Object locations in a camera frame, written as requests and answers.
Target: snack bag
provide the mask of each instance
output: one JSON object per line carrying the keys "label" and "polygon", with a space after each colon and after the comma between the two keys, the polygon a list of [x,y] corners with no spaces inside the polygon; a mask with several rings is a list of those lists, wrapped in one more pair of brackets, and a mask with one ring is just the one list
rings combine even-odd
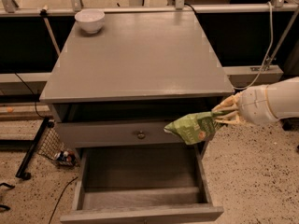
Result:
{"label": "snack bag", "polygon": [[222,112],[201,112],[186,115],[164,127],[164,131],[178,135],[186,145],[200,143],[214,134],[223,124],[214,120]]}

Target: wire basket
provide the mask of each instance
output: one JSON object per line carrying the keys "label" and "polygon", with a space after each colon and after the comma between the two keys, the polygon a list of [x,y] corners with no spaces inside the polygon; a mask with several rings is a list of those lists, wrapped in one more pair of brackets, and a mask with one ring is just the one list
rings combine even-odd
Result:
{"label": "wire basket", "polygon": [[65,152],[73,153],[72,150],[66,148],[55,129],[47,127],[39,140],[36,153],[46,157],[55,165],[75,166],[75,156],[72,155],[70,161],[67,161],[67,157],[64,156]]}

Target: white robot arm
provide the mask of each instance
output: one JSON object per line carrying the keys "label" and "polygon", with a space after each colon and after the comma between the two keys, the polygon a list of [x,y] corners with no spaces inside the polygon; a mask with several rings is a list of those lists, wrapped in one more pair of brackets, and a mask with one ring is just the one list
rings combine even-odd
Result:
{"label": "white robot arm", "polygon": [[232,111],[217,117],[218,122],[266,124],[280,119],[299,118],[299,77],[271,85],[252,86],[231,96],[213,111]]}

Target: closed drawer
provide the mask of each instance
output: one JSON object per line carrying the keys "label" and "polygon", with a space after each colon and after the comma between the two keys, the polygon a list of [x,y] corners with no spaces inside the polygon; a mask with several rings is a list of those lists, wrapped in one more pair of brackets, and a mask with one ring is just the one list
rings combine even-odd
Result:
{"label": "closed drawer", "polygon": [[57,133],[68,147],[128,146],[177,143],[164,132],[165,121],[111,121],[58,123]]}
{"label": "closed drawer", "polygon": [[184,144],[85,148],[73,211],[62,223],[212,221],[197,147]]}

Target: black cable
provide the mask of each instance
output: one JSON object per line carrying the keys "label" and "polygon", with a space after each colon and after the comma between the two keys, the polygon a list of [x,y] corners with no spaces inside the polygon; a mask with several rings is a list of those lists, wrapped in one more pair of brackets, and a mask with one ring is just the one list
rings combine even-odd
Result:
{"label": "black cable", "polygon": [[54,214],[55,214],[55,211],[56,211],[56,209],[57,209],[57,206],[58,206],[59,201],[61,200],[61,198],[62,198],[63,195],[64,195],[64,191],[65,191],[66,188],[67,188],[72,182],[74,182],[77,178],[78,178],[78,177],[73,178],[73,179],[72,179],[71,181],[69,181],[69,182],[66,184],[66,186],[64,187],[64,190],[63,190],[62,193],[60,194],[60,197],[59,197],[59,199],[57,200],[57,203],[56,203],[56,205],[55,205],[55,207],[54,207],[54,210],[53,210],[53,212],[52,212],[52,215],[50,216],[49,224],[51,223],[51,221],[52,221],[52,219],[53,219],[53,216],[54,216]]}
{"label": "black cable", "polygon": [[[33,94],[33,95],[36,95],[33,91],[32,91],[32,89],[28,86],[28,84],[16,73],[16,72],[14,72],[14,74],[17,76],[17,78],[19,78],[20,79],[20,81],[28,88],[28,90]],[[37,113],[37,115],[39,116],[39,117],[41,117],[42,119],[43,118],[45,118],[44,116],[42,116],[41,114],[39,114],[38,113],[38,111],[37,111],[37,104],[36,104],[36,101],[35,101],[35,110],[36,110],[36,113]]]}
{"label": "black cable", "polygon": [[194,12],[195,16],[196,16],[196,11],[195,11],[193,6],[191,6],[190,4],[186,4],[186,3],[184,5],[190,7],[192,9],[192,11]]}

